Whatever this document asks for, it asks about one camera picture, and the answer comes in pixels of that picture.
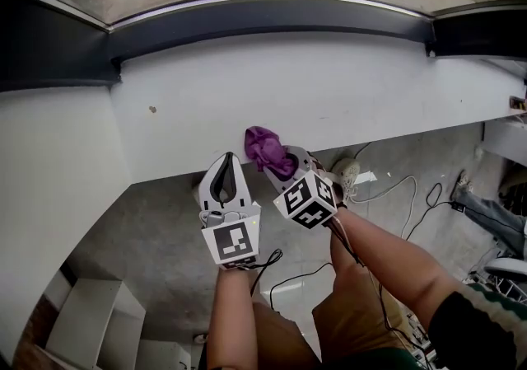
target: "person's right arm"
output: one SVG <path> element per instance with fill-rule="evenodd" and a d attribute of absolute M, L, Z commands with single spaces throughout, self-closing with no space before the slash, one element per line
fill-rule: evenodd
<path fill-rule="evenodd" d="M 352 249 L 427 330 L 437 308 L 462 284 L 421 247 L 340 208 L 336 215 Z"/>

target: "purple cloth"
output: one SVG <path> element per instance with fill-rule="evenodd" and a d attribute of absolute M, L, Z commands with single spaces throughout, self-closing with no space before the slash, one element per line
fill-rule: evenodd
<path fill-rule="evenodd" d="M 245 154 L 256 162 L 258 171 L 266 166 L 286 178 L 291 178 L 296 171 L 295 162 L 286 157 L 278 135 L 264 127 L 250 127 L 245 131 Z"/>

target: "person's left arm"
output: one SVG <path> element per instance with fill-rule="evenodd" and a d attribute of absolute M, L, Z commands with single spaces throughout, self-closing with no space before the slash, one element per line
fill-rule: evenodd
<path fill-rule="evenodd" d="M 258 367 L 256 326 L 247 271 L 220 269 L 218 273 L 208 333 L 207 367 L 235 370 Z"/>

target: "brown shorts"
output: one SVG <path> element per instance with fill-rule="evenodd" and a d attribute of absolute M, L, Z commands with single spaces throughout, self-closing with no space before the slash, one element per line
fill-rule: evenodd
<path fill-rule="evenodd" d="M 339 273 L 333 292 L 312 312 L 324 363 L 372 349 L 404 348 L 397 335 L 385 328 L 378 282 L 374 279 L 375 290 L 367 269 L 359 268 L 354 265 Z M 385 289 L 383 300 L 389 323 L 408 334 L 406 317 Z M 312 369 L 320 365 L 294 321 L 257 302 L 254 318 L 259 369 Z"/>

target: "tile floor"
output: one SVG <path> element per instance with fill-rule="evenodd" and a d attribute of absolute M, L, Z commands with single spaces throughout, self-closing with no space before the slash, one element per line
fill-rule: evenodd
<path fill-rule="evenodd" d="M 481 124 L 413 134 L 372 143 L 359 156 L 368 180 L 357 185 L 355 199 L 366 199 L 407 175 L 418 190 L 407 233 L 426 209 L 425 197 L 436 182 L 440 200 L 448 199 L 459 171 L 473 176 L 474 192 L 494 198 L 504 161 L 477 152 Z M 315 155 L 330 166 L 336 157 L 361 146 L 331 149 Z M 263 207 L 261 261 L 281 248 L 283 258 L 268 268 L 261 291 L 292 276 L 312 272 L 329 260 L 329 231 L 309 232 L 285 221 L 272 205 L 276 193 L 255 166 L 244 166 L 251 194 Z M 189 342 L 207 330 L 216 267 L 199 231 L 198 205 L 190 194 L 201 174 L 176 176 L 131 186 L 86 234 L 68 259 L 79 277 L 123 279 L 147 309 L 142 337 Z M 413 183 L 408 180 L 376 201 L 351 209 L 388 231 L 400 234 L 409 212 Z M 492 238 L 450 207 L 431 211 L 411 240 L 431 252 L 454 276 L 462 279 L 492 246 Z M 273 292 L 275 309 L 297 322 L 319 354 L 310 314 L 331 291 L 334 272 L 298 278 Z"/>

